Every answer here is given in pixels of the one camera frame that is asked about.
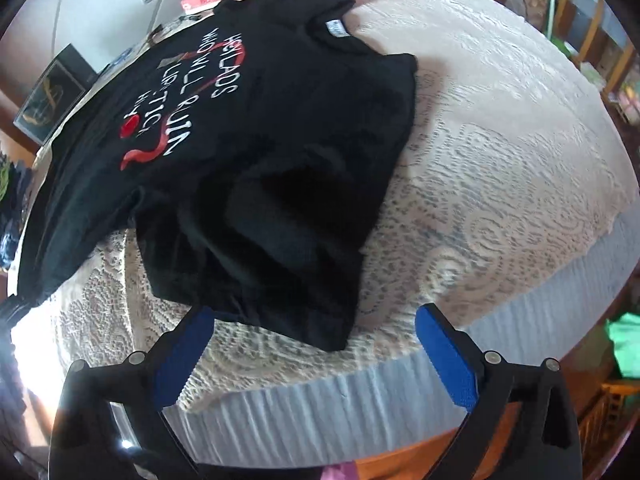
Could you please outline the stack of folded clothes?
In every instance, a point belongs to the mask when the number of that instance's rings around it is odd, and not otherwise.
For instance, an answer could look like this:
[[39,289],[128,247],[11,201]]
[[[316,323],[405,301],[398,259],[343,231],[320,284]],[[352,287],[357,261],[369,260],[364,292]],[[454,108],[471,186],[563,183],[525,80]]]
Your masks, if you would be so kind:
[[24,162],[12,162],[1,154],[0,258],[1,269],[8,270],[14,260],[23,229],[27,191],[32,183],[32,170]]

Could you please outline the blue printed paper sheet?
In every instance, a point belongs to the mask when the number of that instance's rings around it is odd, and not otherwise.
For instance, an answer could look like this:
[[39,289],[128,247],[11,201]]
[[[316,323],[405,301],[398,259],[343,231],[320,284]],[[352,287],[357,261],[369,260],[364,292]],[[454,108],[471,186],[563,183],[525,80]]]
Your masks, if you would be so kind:
[[134,53],[133,47],[129,47],[128,49],[126,49],[117,58],[114,58],[114,60],[111,63],[108,63],[107,66],[104,67],[102,72],[99,74],[99,77],[100,78],[106,77],[107,74],[111,73],[112,70],[114,70],[118,66],[121,66],[122,63],[125,63],[133,53]]

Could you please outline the black gift box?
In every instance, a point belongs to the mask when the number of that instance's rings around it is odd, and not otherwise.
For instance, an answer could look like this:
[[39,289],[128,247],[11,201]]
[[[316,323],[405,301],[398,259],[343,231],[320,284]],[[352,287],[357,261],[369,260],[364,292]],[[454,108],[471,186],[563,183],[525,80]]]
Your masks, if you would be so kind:
[[91,65],[68,44],[47,66],[21,106],[14,126],[43,145],[98,78]]

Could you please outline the black printed t-shirt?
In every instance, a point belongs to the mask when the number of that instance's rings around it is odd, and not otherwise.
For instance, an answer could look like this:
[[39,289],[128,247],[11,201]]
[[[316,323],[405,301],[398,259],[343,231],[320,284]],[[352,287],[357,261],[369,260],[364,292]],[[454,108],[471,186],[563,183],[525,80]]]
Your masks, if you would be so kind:
[[158,298],[343,350],[418,69],[346,32],[354,5],[224,0],[73,114],[51,145],[6,322],[129,228]]

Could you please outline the cream lace bedspread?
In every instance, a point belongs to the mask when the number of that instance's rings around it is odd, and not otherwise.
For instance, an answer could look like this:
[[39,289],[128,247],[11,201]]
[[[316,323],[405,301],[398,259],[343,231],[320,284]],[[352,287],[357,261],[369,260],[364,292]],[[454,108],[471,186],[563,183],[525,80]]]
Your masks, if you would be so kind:
[[[329,352],[216,317],[167,413],[201,462],[347,462],[454,428],[462,413],[414,333],[422,304],[482,347],[536,364],[582,339],[608,305],[590,292],[623,284],[639,258],[639,187],[620,135],[598,90],[541,32],[492,0],[355,0],[343,26],[418,62],[410,136],[361,251],[355,323]],[[63,127],[37,158],[15,295]],[[13,326],[9,361],[53,412],[70,364],[148,350],[189,307],[153,294],[136,232],[123,229]]]

